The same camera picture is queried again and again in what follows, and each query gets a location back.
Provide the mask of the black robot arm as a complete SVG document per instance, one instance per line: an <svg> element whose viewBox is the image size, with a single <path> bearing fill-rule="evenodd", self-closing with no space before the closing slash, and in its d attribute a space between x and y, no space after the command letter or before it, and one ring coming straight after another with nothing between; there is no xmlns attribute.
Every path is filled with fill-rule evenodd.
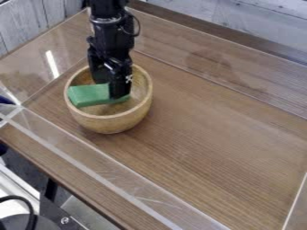
<svg viewBox="0 0 307 230"><path fill-rule="evenodd" d="M88 0L88 68L100 87L103 102L126 99L132 88L130 52L135 46L134 15L126 10L128 0Z"/></svg>

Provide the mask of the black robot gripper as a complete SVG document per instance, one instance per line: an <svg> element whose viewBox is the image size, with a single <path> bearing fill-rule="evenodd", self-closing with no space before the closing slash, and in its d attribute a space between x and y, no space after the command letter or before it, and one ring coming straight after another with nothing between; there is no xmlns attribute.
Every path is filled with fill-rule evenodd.
<svg viewBox="0 0 307 230"><path fill-rule="evenodd" d="M88 37L88 67L94 82L110 84L111 98L131 93L135 23L132 16L90 17L94 35Z"/></svg>

